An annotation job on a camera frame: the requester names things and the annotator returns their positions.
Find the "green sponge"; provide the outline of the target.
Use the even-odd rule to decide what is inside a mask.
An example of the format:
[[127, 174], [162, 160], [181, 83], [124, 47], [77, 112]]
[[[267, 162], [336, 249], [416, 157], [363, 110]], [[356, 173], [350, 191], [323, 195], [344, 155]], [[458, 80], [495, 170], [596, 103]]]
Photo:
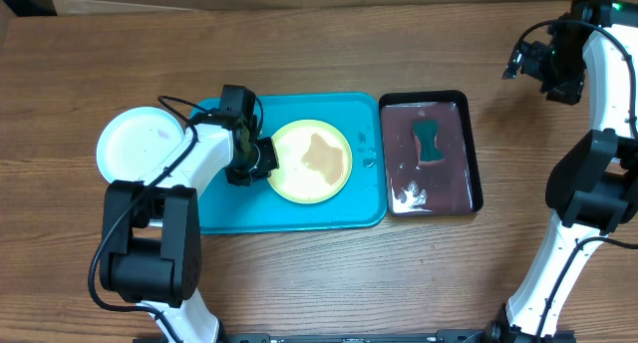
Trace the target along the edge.
[[435, 165], [445, 159], [437, 145], [439, 122], [423, 119], [413, 122], [412, 132], [417, 150], [417, 165], [426, 167]]

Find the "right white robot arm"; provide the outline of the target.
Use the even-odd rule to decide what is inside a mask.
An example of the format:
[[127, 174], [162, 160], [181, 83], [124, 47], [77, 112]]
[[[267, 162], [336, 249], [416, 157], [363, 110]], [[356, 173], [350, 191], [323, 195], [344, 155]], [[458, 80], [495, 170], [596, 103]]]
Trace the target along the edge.
[[588, 259], [637, 212], [637, 6], [619, 0], [571, 0], [542, 22], [551, 39], [519, 38], [503, 75], [538, 80], [547, 100], [575, 105], [590, 91], [589, 131], [554, 167], [551, 210], [526, 276], [484, 342], [572, 342], [557, 321]]

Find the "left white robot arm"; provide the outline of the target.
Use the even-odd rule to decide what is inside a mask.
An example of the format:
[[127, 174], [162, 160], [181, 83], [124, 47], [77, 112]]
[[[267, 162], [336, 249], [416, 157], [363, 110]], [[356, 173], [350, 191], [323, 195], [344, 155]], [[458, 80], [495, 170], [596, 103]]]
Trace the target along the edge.
[[261, 134], [262, 103], [243, 86], [224, 86], [217, 106], [196, 106], [191, 118], [173, 97], [158, 100], [118, 115], [99, 137], [97, 166], [109, 185], [89, 294], [104, 310], [148, 314], [163, 342], [225, 342], [197, 289], [198, 201], [219, 172], [235, 186], [269, 177], [277, 154]]

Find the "light blue plate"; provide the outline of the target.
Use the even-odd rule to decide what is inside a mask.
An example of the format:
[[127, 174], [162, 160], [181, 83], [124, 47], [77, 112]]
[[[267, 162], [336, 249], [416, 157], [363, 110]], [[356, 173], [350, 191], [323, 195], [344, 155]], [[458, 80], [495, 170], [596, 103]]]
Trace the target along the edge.
[[161, 164], [183, 137], [181, 125], [168, 112], [130, 109], [102, 131], [96, 148], [98, 169], [107, 182], [137, 180]]

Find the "yellow plate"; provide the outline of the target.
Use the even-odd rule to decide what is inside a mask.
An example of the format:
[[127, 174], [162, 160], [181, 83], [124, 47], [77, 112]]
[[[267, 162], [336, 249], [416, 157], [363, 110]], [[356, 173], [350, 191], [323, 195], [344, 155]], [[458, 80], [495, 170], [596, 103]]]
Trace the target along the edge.
[[279, 168], [268, 182], [282, 197], [314, 204], [335, 196], [353, 169], [353, 154], [345, 136], [318, 120], [291, 122], [272, 136]]

